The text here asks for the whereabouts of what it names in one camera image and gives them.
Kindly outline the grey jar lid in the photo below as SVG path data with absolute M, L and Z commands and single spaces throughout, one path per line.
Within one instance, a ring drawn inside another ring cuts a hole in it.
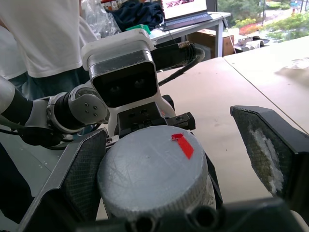
M 190 132 L 173 126 L 135 131 L 116 142 L 97 173 L 100 195 L 116 190 L 163 192 L 208 174 L 203 147 Z

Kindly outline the open laptop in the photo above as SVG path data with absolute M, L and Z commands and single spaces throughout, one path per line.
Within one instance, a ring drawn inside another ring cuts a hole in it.
M 179 29 L 212 20 L 206 0 L 161 0 L 163 31 Z

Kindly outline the dark blue cloth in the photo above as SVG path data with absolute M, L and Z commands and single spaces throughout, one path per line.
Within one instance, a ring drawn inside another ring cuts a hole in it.
M 140 24 L 147 25 L 149 30 L 153 30 L 164 19 L 161 5 L 155 2 L 128 0 L 119 9 L 113 11 L 106 10 L 106 12 L 113 15 L 122 32 Z

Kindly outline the brown cardboard box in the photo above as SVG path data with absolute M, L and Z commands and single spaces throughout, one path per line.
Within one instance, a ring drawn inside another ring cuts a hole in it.
M 234 35 L 231 37 L 228 32 L 223 32 L 223 53 L 222 56 L 228 56 L 234 54 L 233 41 Z M 186 36 L 187 40 L 199 44 L 210 49 L 211 58 L 215 58 L 215 46 L 216 46 L 216 31 L 210 29 L 203 29 Z

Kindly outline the clear plastic bag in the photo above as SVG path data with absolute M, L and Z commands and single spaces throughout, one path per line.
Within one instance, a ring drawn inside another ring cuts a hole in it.
M 121 33 L 114 16 L 107 12 L 100 0 L 81 0 L 82 18 L 100 39 Z

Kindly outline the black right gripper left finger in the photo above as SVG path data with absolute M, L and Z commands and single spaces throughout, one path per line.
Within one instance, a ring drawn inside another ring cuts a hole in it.
M 102 128 L 67 145 L 18 232 L 75 232 L 80 223 L 96 220 L 101 199 L 97 171 L 107 137 Z

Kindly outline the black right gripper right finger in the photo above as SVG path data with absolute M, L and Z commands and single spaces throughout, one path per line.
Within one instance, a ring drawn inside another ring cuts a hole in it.
M 309 135 L 272 109 L 232 106 L 230 113 L 266 189 L 284 199 L 304 193 L 309 187 Z

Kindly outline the person in white shirt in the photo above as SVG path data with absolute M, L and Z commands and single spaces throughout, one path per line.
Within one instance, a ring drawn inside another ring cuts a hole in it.
M 82 18 L 82 0 L 0 0 L 0 23 L 10 31 L 27 72 L 11 82 L 35 100 L 68 92 L 90 77 L 81 48 L 97 40 Z

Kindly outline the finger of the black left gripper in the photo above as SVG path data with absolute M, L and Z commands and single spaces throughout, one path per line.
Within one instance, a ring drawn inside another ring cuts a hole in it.
M 216 174 L 216 170 L 215 167 L 213 165 L 213 163 L 211 162 L 210 158 L 208 157 L 208 155 L 206 154 L 206 160 L 207 160 L 207 164 L 208 164 L 208 172 L 209 172 L 209 176 L 213 185 L 213 189 L 214 189 L 214 196 L 215 196 L 215 200 L 216 200 L 216 209 L 221 208 L 221 206 L 223 205 L 223 199 L 222 199 L 222 195 L 221 195 L 221 191 L 220 191 L 220 187 L 219 187 L 219 183 L 218 183 L 218 178 L 217 178 L 217 174 Z

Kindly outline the green plastic object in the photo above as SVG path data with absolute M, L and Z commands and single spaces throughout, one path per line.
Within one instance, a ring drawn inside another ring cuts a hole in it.
M 143 29 L 148 33 L 148 35 L 151 34 L 149 27 L 147 25 L 144 25 L 144 24 L 139 24 L 139 25 L 129 27 L 129 28 L 126 29 L 126 31 L 133 30 L 133 29 Z

